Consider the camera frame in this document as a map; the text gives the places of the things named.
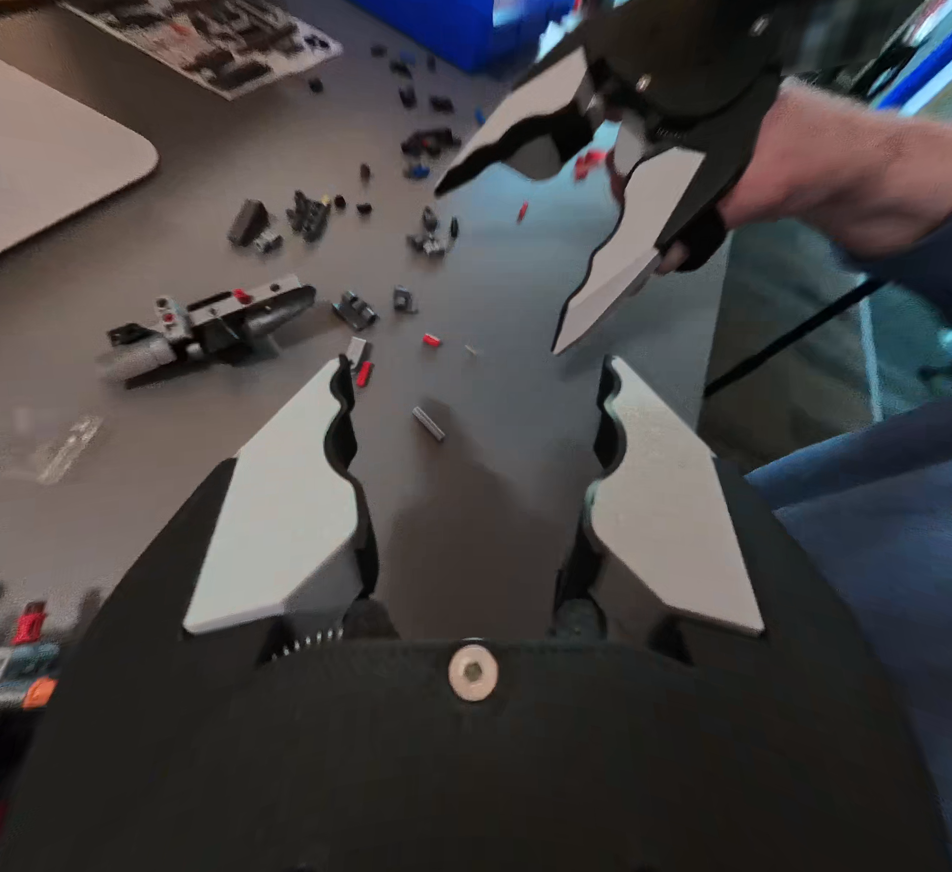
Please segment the lego sticker sheet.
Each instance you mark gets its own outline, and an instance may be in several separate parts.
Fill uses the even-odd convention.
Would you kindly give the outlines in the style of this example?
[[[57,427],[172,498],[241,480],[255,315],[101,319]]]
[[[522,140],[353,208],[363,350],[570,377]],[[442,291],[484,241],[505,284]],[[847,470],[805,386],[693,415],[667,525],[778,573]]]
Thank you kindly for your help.
[[[343,45],[264,0],[60,0],[59,5],[228,101],[342,56]]]

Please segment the dark grey curved lego panel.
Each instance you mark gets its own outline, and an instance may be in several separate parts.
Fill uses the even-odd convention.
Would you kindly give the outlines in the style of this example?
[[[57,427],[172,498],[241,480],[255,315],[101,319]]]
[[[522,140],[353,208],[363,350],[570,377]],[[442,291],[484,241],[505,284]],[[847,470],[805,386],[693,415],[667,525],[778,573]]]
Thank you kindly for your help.
[[[248,247],[262,237],[269,226],[270,215],[263,202],[244,200],[227,232],[232,247]]]

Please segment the scatter of black lego pieces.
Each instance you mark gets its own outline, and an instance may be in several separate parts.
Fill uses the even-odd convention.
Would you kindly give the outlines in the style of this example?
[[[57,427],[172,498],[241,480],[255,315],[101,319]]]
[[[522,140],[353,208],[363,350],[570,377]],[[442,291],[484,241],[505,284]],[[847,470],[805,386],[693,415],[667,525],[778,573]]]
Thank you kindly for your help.
[[[406,175],[421,179],[430,167],[458,152],[482,120],[485,89],[432,54],[375,44],[353,75],[334,82],[307,76],[310,91],[340,113],[346,129],[364,128],[374,141],[398,141]]]

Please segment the lego beam assembly red pins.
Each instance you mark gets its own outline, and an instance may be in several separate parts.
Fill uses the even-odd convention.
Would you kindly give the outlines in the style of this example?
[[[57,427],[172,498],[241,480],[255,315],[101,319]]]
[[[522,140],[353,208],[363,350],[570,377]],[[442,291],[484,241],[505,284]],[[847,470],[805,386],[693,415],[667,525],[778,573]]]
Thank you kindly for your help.
[[[111,347],[97,369],[107,383],[129,388],[186,366],[236,366],[316,301],[316,287],[295,274],[187,305],[161,295],[154,299],[152,323],[127,322],[108,331]]]

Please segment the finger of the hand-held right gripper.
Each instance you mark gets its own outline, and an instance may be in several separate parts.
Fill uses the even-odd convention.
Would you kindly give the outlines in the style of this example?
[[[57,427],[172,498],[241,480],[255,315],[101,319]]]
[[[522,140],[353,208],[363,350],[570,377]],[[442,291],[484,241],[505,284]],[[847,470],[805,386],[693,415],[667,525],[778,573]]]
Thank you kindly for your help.
[[[612,234],[589,256],[582,283],[562,308],[551,347],[554,355],[577,344],[632,286],[657,268],[661,233],[704,160],[702,152],[673,148],[632,170]]]
[[[494,165],[545,181],[588,146],[597,129],[597,89],[582,47],[552,61],[498,105],[446,168],[440,198]]]

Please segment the dark grey L-shaped lego beam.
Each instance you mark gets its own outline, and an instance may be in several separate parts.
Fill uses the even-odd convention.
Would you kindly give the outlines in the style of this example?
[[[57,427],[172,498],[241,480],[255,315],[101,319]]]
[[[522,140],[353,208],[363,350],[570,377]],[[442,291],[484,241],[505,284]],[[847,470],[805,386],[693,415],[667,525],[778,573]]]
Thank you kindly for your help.
[[[293,193],[292,207],[286,210],[286,215],[292,232],[304,243],[313,244],[323,237],[332,210],[329,196],[311,199],[297,189]]]

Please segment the person's right forearm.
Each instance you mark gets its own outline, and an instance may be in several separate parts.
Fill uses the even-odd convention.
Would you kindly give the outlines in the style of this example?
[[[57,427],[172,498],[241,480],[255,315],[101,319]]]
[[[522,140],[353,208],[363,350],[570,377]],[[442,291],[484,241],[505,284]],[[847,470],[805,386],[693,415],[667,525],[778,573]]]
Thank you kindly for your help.
[[[922,298],[951,323],[951,218],[908,247],[880,257],[838,251],[843,265]]]

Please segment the person's right hand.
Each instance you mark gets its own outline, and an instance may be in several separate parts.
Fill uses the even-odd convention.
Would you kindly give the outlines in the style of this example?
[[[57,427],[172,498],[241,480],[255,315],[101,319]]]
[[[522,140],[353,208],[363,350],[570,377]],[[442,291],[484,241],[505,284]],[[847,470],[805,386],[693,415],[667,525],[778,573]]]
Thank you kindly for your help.
[[[950,123],[787,79],[716,209],[727,231],[794,219],[859,259],[903,251],[950,217]]]

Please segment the person's blue sweater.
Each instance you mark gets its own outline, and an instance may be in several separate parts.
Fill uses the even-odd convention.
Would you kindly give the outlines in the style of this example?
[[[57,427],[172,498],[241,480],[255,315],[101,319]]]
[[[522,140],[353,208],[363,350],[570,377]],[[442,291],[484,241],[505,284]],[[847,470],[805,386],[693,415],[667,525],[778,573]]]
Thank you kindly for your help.
[[[746,481],[850,606],[887,669],[950,836],[950,398],[798,450]]]

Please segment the small clear plastic bag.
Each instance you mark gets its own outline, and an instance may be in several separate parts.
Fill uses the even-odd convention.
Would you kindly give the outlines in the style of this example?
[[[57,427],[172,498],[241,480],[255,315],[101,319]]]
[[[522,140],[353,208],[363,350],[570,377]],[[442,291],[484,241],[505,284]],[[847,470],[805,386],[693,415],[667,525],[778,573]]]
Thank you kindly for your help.
[[[51,486],[61,482],[103,425],[99,415],[15,407],[2,412],[1,478]]]

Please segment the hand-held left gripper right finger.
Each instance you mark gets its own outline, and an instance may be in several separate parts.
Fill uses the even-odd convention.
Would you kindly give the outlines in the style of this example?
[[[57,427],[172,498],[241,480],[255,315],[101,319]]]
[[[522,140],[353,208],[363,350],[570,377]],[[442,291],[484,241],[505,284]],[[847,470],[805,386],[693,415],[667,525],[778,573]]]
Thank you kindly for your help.
[[[594,453],[555,610],[588,601],[608,634],[660,637],[688,620],[744,637],[766,624],[713,454],[618,356],[601,366]]]

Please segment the partly built lego car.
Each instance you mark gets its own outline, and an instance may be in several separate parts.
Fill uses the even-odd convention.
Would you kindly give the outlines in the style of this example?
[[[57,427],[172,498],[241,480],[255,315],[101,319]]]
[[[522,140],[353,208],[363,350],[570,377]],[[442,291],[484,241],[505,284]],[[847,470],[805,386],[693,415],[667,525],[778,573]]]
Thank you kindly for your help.
[[[1,715],[46,708],[58,684],[61,646],[44,640],[46,601],[31,601],[20,612],[9,641],[1,648]]]

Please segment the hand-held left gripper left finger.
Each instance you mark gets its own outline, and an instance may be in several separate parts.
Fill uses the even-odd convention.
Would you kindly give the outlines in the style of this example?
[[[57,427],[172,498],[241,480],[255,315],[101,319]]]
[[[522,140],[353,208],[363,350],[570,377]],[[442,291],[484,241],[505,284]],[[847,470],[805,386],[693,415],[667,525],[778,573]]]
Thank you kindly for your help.
[[[363,485],[351,365],[331,359],[233,458],[234,468],[184,614],[208,635],[284,619],[292,636],[343,636],[374,593],[376,537]]]

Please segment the dark grey double-pin lego connector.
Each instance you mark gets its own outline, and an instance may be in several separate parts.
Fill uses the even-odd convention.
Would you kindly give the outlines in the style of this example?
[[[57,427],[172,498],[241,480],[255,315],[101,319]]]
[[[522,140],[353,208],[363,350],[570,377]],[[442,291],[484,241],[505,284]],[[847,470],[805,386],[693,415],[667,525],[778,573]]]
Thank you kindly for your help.
[[[344,291],[340,299],[332,304],[334,313],[353,331],[366,331],[378,320],[377,311],[354,291]]]

